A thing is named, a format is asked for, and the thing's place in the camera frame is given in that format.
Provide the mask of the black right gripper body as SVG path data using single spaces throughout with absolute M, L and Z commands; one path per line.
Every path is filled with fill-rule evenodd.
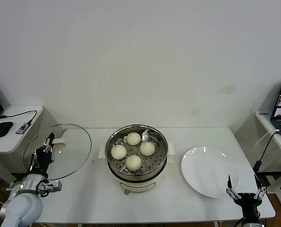
M 259 218 L 257 207 L 262 204 L 262 199 L 255 193 L 238 193 L 234 202 L 241 207 L 244 218 Z

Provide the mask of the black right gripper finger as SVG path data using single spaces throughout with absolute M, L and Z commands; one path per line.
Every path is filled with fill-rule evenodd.
M 264 195 L 266 194 L 266 189 L 262 187 L 261 182 L 259 181 L 258 177 L 256 175 L 254 175 L 255 177 L 255 182 L 256 182 L 256 186 L 257 186 L 257 193 L 254 196 L 254 199 L 256 200 L 262 200 Z
M 232 200 L 237 200 L 238 199 L 238 194 L 232 188 L 232 183 L 231 183 L 230 175 L 228 175 L 226 193 L 230 196 L 230 198 Z

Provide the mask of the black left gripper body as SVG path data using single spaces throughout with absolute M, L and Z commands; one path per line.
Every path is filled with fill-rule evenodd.
M 35 164 L 32 165 L 30 173 L 32 174 L 47 174 L 49 165 L 53 162 L 52 153 L 44 151 L 35 152 Z

